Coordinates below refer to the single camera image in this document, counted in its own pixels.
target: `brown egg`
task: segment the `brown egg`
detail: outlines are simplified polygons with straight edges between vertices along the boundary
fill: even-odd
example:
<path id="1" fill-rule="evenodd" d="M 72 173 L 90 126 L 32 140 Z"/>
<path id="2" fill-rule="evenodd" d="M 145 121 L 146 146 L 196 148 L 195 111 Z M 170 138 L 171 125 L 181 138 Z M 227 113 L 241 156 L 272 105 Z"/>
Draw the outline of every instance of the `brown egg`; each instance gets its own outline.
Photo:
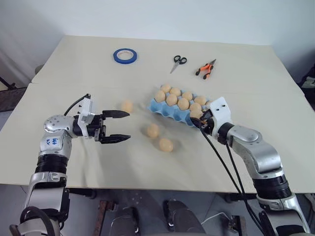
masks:
<path id="1" fill-rule="evenodd" d="M 199 110 L 201 111 L 201 105 L 199 103 L 192 103 L 189 108 L 191 111 Z"/>
<path id="2" fill-rule="evenodd" d="M 176 96 L 180 96 L 182 94 L 181 91 L 179 90 L 179 88 L 172 88 L 169 93 L 175 94 Z"/>
<path id="3" fill-rule="evenodd" d="M 175 94 L 168 95 L 167 98 L 166 98 L 166 103 L 169 106 L 175 105 L 177 103 L 177 96 Z"/>
<path id="4" fill-rule="evenodd" d="M 182 98 L 178 101 L 177 106 L 179 107 L 180 110 L 187 110 L 189 108 L 189 102 L 187 99 Z"/>
<path id="5" fill-rule="evenodd" d="M 156 138 L 159 135 L 159 127 L 157 124 L 150 124 L 147 128 L 147 134 L 150 138 Z"/>
<path id="6" fill-rule="evenodd" d="M 198 96 L 194 99 L 194 102 L 199 103 L 200 105 L 206 104 L 206 97 L 205 96 Z"/>
<path id="7" fill-rule="evenodd" d="M 169 85 L 169 84 L 162 85 L 162 86 L 161 86 L 161 90 L 162 90 L 164 93 L 170 92 L 170 90 L 171 90 L 171 85 Z"/>
<path id="8" fill-rule="evenodd" d="M 173 150 L 173 142 L 169 139 L 160 139 L 159 149 L 161 151 L 171 152 Z"/>
<path id="9" fill-rule="evenodd" d="M 133 110 L 133 103 L 130 100 L 126 100 L 122 103 L 122 111 L 131 113 Z"/>
<path id="10" fill-rule="evenodd" d="M 203 113 L 200 110 L 193 110 L 193 111 L 190 112 L 189 116 L 199 119 L 202 116 L 202 114 Z"/>
<path id="11" fill-rule="evenodd" d="M 192 93 L 189 91 L 186 91 L 182 94 L 183 98 L 186 98 L 188 101 L 192 100 Z"/>
<path id="12" fill-rule="evenodd" d="M 156 102 L 162 102 L 165 101 L 166 95 L 163 91 L 159 90 L 157 91 L 154 99 L 156 100 Z"/>

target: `white table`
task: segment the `white table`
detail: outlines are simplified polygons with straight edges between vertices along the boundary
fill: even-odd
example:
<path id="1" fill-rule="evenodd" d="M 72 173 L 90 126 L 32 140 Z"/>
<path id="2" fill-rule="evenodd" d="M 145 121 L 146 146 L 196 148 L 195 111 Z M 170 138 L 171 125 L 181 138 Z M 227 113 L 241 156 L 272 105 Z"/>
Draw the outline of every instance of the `white table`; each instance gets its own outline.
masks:
<path id="1" fill-rule="evenodd" d="M 138 60 L 114 62 L 113 52 L 122 47 L 134 49 Z M 170 75 L 175 55 L 188 62 Z M 209 80 L 194 75 L 214 58 Z M 133 100 L 131 116 L 105 122 L 108 135 L 132 138 L 114 145 L 73 140 L 68 186 L 235 192 L 197 129 L 146 109 L 164 83 L 210 99 L 224 96 L 234 123 L 259 130 L 278 150 L 291 189 L 315 192 L 315 113 L 270 47 L 76 36 L 60 42 L 0 132 L 0 182 L 27 184 L 36 168 L 44 120 L 90 93 L 98 113 Z M 173 140 L 172 153 L 159 151 L 158 140 L 145 136 L 151 122 L 160 126 L 161 137 Z M 229 163 L 225 147 L 215 145 Z M 245 189 L 254 192 L 243 161 L 235 159 Z"/>

